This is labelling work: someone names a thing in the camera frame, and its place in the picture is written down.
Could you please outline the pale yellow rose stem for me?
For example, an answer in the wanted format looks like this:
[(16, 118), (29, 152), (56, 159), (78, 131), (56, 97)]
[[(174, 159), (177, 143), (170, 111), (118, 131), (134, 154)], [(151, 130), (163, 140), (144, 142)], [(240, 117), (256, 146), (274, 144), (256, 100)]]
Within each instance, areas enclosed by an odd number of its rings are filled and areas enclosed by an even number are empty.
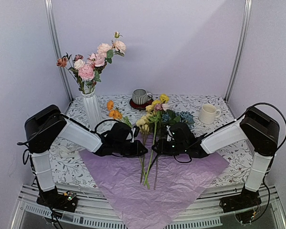
[[(156, 142), (157, 131), (160, 130), (159, 128), (160, 128), (161, 118), (162, 118), (161, 111), (153, 111), (147, 113), (146, 115), (143, 115), (138, 121), (136, 121), (136, 125), (139, 127), (144, 146), (146, 145), (148, 136), (151, 133), (152, 126), (153, 126), (153, 144)], [(158, 157), (159, 156), (153, 150), (151, 150), (151, 155), (147, 169), (145, 169), (145, 161), (146, 161), (145, 156), (140, 158), (140, 163), (142, 167), (140, 182), (143, 183), (144, 186), (146, 185), (148, 189), (150, 189), (150, 185), (148, 183), (148, 176), (149, 173), (151, 172), (152, 165), (155, 165), (155, 179), (154, 179), (153, 189), (156, 190), (158, 170), (159, 170)]]

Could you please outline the purple wrapping paper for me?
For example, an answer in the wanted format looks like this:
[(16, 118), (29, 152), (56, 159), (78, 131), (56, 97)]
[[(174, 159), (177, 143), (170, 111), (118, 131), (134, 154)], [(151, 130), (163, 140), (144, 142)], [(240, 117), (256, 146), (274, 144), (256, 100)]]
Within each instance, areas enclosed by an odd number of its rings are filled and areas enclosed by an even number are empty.
[(80, 156), (99, 190), (129, 229), (162, 229), (188, 208), (228, 167), (220, 154), (192, 161), (161, 156), (143, 184), (138, 158)]

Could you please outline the white ribbed vase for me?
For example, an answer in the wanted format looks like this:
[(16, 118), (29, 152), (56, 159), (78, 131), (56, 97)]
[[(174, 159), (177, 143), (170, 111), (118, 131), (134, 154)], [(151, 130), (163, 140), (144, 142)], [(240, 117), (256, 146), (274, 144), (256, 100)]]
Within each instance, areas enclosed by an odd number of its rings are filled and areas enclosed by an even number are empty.
[(101, 109), (98, 103), (98, 97), (95, 92), (83, 94), (83, 105), (88, 118), (90, 128), (95, 128), (102, 121)]

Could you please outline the white printed ribbon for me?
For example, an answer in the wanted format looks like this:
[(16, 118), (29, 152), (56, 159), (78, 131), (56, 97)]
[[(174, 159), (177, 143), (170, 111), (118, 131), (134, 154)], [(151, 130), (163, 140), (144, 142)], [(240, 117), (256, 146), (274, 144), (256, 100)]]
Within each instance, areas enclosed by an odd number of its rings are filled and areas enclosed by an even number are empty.
[(59, 157), (62, 157), (62, 158), (75, 157), (79, 155), (78, 150), (68, 149), (67, 147), (62, 146), (62, 145), (58, 146), (56, 153), (58, 154)]

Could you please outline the dusty red white flower stem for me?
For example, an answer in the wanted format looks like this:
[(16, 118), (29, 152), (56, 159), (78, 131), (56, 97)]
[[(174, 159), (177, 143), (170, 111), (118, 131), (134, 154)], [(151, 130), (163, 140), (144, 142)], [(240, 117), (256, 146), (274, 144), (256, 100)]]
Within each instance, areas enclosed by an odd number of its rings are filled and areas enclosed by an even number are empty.
[(74, 67), (74, 62), (72, 61), (72, 55), (66, 53), (64, 56), (62, 56), (57, 60), (56, 66), (66, 69), (76, 81), (78, 85), (78, 90), (84, 93), (84, 82), (79, 76), (79, 71), (76, 70)]

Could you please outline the peach pink rose stem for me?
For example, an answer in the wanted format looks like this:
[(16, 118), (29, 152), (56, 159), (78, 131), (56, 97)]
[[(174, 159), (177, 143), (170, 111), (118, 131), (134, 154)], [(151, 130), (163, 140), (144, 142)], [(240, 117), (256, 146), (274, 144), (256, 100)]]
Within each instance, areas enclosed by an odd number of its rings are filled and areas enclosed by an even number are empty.
[(124, 57), (127, 47), (124, 42), (120, 40), (122, 37), (121, 33), (115, 31), (113, 34), (113, 39), (111, 39), (111, 43), (101, 43), (97, 47), (97, 53), (95, 53), (95, 57), (93, 61), (94, 66), (94, 87), (97, 83), (101, 82), (101, 74), (107, 64), (112, 63), (112, 59), (115, 55)]

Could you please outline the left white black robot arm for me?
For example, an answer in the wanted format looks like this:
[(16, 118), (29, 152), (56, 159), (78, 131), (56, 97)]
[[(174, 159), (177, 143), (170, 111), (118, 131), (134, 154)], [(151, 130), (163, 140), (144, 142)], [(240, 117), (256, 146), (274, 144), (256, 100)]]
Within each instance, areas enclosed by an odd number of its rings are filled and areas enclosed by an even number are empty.
[(31, 155), (33, 173), (44, 192), (43, 200), (51, 207), (61, 203), (60, 194), (54, 191), (49, 158), (49, 150), (56, 138), (66, 139), (97, 156), (141, 157), (148, 152), (137, 139), (139, 127), (115, 120), (109, 130), (99, 133), (97, 127), (90, 130), (61, 113), (53, 104), (27, 119), (24, 129), (24, 145)]

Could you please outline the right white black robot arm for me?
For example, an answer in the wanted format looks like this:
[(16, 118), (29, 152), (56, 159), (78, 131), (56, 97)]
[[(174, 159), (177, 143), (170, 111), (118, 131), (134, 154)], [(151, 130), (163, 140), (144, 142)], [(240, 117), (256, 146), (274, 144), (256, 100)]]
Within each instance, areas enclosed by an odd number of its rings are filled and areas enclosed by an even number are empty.
[(276, 151), (278, 150), (279, 123), (261, 110), (251, 106), (242, 116), (214, 130), (195, 137), (189, 127), (176, 123), (168, 127), (167, 138), (159, 139), (152, 150), (159, 155), (204, 158), (239, 141), (248, 140), (255, 154), (245, 182), (244, 191), (237, 198), (241, 208), (255, 201), (257, 192)]

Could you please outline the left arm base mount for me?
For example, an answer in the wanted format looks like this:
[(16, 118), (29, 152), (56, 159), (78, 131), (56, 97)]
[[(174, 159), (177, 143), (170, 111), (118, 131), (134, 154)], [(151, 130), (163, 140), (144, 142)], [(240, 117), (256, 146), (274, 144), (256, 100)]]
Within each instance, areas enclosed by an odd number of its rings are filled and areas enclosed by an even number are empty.
[(43, 205), (51, 209), (74, 213), (77, 208), (78, 198), (73, 197), (70, 200), (69, 196), (59, 194), (57, 190), (53, 189), (46, 192), (40, 191), (36, 202), (39, 205)]

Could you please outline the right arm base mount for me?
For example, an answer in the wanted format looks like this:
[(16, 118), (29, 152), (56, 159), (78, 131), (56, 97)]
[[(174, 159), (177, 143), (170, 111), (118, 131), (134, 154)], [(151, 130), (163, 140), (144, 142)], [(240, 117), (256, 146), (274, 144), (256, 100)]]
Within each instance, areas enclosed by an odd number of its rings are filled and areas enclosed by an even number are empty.
[(220, 199), (219, 206), (224, 213), (251, 208), (262, 203), (259, 191), (252, 192), (243, 189), (238, 195), (224, 197)]

